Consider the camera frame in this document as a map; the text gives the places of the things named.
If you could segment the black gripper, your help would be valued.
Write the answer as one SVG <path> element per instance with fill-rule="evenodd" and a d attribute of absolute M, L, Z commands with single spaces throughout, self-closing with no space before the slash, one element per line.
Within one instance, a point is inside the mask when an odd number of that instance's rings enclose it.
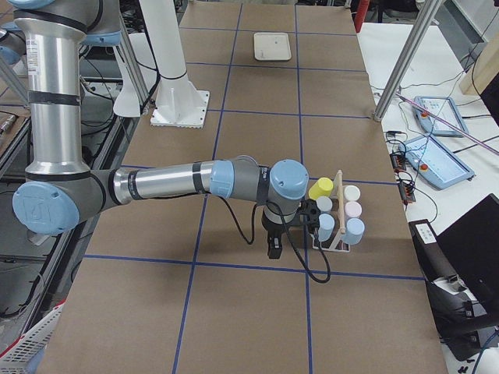
<path fill-rule="evenodd" d="M 277 207 L 265 206 L 261 222 L 267 232 L 268 258 L 280 259 L 283 250 L 281 237 L 285 233 L 285 216 Z"/>

